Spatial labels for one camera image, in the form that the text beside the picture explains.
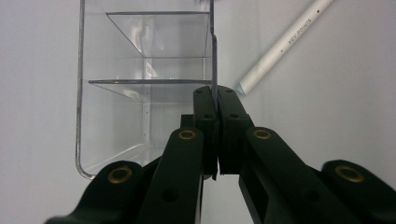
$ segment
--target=white background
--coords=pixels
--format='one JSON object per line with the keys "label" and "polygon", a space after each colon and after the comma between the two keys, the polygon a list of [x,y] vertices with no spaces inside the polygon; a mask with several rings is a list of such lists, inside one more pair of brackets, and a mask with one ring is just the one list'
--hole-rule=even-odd
{"label": "white background", "polygon": [[[218,0],[219,84],[234,87],[312,0]],[[0,0],[0,223],[65,215],[74,164],[78,0]],[[396,189],[396,1],[338,0],[241,98],[314,168],[354,161]],[[206,181],[202,223],[251,223],[236,176]]]}

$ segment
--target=screw hole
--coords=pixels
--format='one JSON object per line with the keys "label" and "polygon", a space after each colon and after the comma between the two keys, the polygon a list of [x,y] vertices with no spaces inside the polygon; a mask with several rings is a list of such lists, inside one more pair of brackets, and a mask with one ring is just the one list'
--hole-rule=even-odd
{"label": "screw hole", "polygon": [[361,172],[346,165],[339,165],[335,167],[335,172],[342,178],[352,183],[360,183],[364,181],[364,176]]}
{"label": "screw hole", "polygon": [[271,138],[271,134],[270,133],[268,133],[265,130],[261,130],[261,129],[254,131],[253,135],[256,136],[257,138],[260,138],[260,139]]}
{"label": "screw hole", "polygon": [[132,174],[133,173],[131,168],[129,168],[128,166],[121,166],[119,168],[112,170],[108,174],[107,179],[112,184],[121,184],[129,180]]}
{"label": "screw hole", "polygon": [[191,140],[192,138],[195,137],[195,135],[196,135],[195,132],[190,131],[190,130],[185,130],[185,131],[181,131],[178,134],[178,137],[181,138],[181,139],[184,139],[184,140]]}

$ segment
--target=transparent plastic box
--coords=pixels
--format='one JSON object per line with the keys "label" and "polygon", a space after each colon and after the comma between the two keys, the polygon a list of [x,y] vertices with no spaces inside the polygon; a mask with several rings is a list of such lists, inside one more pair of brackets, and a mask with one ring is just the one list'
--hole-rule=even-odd
{"label": "transparent plastic box", "polygon": [[76,165],[160,157],[192,92],[216,93],[213,0],[81,0]]}

